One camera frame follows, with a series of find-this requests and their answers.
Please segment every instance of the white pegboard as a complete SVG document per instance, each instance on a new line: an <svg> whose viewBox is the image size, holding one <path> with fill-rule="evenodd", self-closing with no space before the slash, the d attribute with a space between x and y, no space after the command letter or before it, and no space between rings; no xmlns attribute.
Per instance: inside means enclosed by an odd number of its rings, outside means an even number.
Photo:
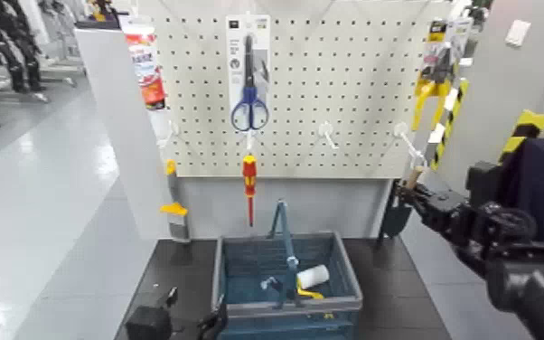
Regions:
<svg viewBox="0 0 544 340"><path fill-rule="evenodd" d="M181 133L164 157L188 176L241 176L246 136L230 125L225 16L272 19L270 120L256 134L258 175L391 178L407 149L427 28L451 5L430 1L142 0L154 18L167 110ZM318 128L333 125L332 150Z"/></svg>

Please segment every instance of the scissors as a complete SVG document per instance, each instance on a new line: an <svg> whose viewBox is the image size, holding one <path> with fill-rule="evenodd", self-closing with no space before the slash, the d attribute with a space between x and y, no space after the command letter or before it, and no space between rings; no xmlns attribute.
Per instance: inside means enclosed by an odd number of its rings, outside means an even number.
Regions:
<svg viewBox="0 0 544 340"><path fill-rule="evenodd" d="M232 110L230 120L238 131L259 130L267 124L270 114L266 104L258 98L253 77L253 37L245 38L245 84L242 99Z"/></svg>

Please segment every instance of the plastic basket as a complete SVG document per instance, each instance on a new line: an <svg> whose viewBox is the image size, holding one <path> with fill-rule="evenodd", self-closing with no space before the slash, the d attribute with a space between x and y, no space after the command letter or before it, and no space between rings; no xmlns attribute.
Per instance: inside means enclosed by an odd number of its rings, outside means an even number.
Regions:
<svg viewBox="0 0 544 340"><path fill-rule="evenodd" d="M229 318L219 339L352 339L362 293L342 240L336 232L290 235L283 224L289 243L287 238L218 239L211 305L225 295ZM273 276L293 290L290 253L299 260L296 271L319 264L329 269L327 282L308 289L324 299L296 303L291 294L284 300L276 290L262 289L260 282ZM293 285L285 285L287 278Z"/></svg>

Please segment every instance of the red screwdriver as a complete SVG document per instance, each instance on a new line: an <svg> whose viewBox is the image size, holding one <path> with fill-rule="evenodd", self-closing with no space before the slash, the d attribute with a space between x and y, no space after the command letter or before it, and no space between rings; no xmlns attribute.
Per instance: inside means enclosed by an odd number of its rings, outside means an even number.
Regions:
<svg viewBox="0 0 544 340"><path fill-rule="evenodd" d="M258 171L255 168L255 156L246 155L242 158L242 175L245 177L245 195L249 202L249 226L253 226L253 196L255 196L255 176Z"/></svg>

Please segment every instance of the yellow black striped tape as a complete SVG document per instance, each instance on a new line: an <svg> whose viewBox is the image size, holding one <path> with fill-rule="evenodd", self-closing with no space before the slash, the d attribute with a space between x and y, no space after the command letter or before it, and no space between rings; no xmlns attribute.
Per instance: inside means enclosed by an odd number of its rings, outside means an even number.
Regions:
<svg viewBox="0 0 544 340"><path fill-rule="evenodd" d="M441 156L445 152L447 139L449 139L449 137L451 136L451 132L454 130L454 122L457 118L457 115L460 114L462 100L464 99L464 95L468 90L468 84L469 82L466 78L460 79L460 87L457 90L457 98L455 98L455 103L454 106L451 108L451 111L448 112L445 132L443 133L441 142L438 143L438 146L436 146L435 157L432 159L432 163L430 164L430 167L435 171L438 169L438 163L441 160Z"/></svg>
<svg viewBox="0 0 544 340"><path fill-rule="evenodd" d="M533 113L527 109L523 110L514 131L512 131L512 135L508 138L504 149L502 149L502 155L498 163L502 164L525 138L535 138L542 130L544 130L544 115Z"/></svg>

